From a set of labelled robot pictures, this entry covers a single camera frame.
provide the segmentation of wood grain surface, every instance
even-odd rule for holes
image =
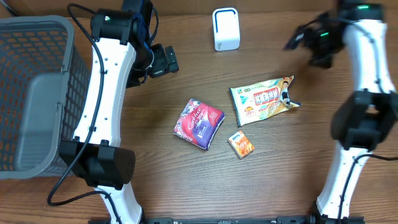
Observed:
[[[211,14],[215,9],[235,7],[239,13],[282,12],[282,11],[322,11],[329,10],[335,0],[152,0],[162,16]],[[120,10],[123,0],[73,0],[89,9]],[[398,9],[395,0],[365,0],[364,2],[381,3],[387,9]],[[12,0],[8,5],[21,16],[69,16],[67,5],[71,0]],[[91,15],[76,10],[76,16]]]
[[[334,141],[331,117],[352,92],[346,52],[330,70],[306,66],[309,52],[281,49],[295,28],[318,12],[241,14],[239,50],[215,52],[211,16],[164,16],[155,42],[173,45],[180,71],[126,90],[122,147],[136,153],[132,178],[148,217],[266,218],[307,213],[323,188]],[[398,11],[387,14],[387,57],[398,78]],[[89,20],[83,20],[89,28]],[[80,31],[76,45],[88,63],[91,47]],[[228,87],[295,75],[290,98],[297,110],[238,128]],[[173,128],[190,98],[225,112],[208,152],[176,137]],[[256,149],[238,159],[227,139],[242,130]],[[395,128],[376,153],[398,155]],[[108,217],[99,196],[49,207],[57,178],[0,181],[0,223],[86,223]],[[91,190],[69,177],[55,200]],[[398,223],[398,162],[370,159],[359,179],[351,214],[367,223]]]

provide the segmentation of snack wrapper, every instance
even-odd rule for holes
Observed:
[[[174,134],[208,150],[224,117],[224,112],[191,99],[174,127]]]
[[[239,127],[300,106],[290,100],[287,91],[293,80],[294,76],[291,76],[230,88]]]
[[[238,131],[228,139],[232,148],[235,150],[239,158],[243,158],[254,150],[254,146],[247,139],[247,137],[243,134],[242,131]]]

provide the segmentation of white power adapter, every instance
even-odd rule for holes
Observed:
[[[239,17],[232,7],[213,12],[214,46],[217,51],[237,49],[241,42]]]

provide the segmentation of gray plastic basket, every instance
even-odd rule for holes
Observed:
[[[90,73],[60,16],[0,20],[0,179],[61,175]]]

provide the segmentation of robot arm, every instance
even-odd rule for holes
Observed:
[[[396,89],[388,71],[387,25],[383,23],[381,6],[340,1],[337,17],[331,15],[326,12],[314,21],[320,23],[318,29],[299,27],[285,47],[292,50],[304,42],[313,52],[310,65],[322,68],[330,68],[333,54],[346,47],[352,63],[354,92],[333,117],[331,135],[336,140],[335,155],[316,201],[316,223],[334,223],[349,217],[351,197],[368,157],[361,158],[349,175],[351,166],[359,156],[373,153],[396,120]],[[378,114],[369,114],[368,108],[374,108]]]
[[[102,56],[105,69],[95,128],[88,145],[83,149],[95,114],[100,86],[100,63],[93,48],[91,79],[83,116],[74,132],[74,141],[61,141],[59,147],[60,157],[69,166],[76,155],[84,150],[72,171],[96,191],[107,193],[101,196],[111,215],[108,222],[112,224],[138,224],[144,219],[130,183],[134,173],[135,154],[119,148],[125,89],[144,83],[148,76],[155,78],[179,70],[172,47],[164,50],[160,44],[150,46],[154,39],[154,36],[149,36],[152,10],[149,0],[125,0],[122,11],[99,9],[93,16],[91,36]]]
[[[395,92],[389,76],[386,59],[385,34],[387,26],[382,21],[376,20],[361,20],[355,22],[355,24],[369,32],[375,43],[371,43],[354,25],[348,25],[344,31],[343,42],[348,49],[353,65],[354,91],[368,90],[371,93],[381,93],[379,85],[375,83],[378,79],[375,72],[377,67],[381,74],[380,84],[383,92]],[[374,53],[373,44],[377,46],[377,54]],[[346,150],[339,141],[336,142],[333,163],[323,191],[317,200],[317,207],[321,215],[327,215],[328,218],[338,218],[341,193],[351,165],[354,159],[369,153],[372,152],[360,147],[351,147]],[[341,218],[349,216],[349,202],[367,160],[368,157],[362,158],[359,164],[354,167],[345,193]]]

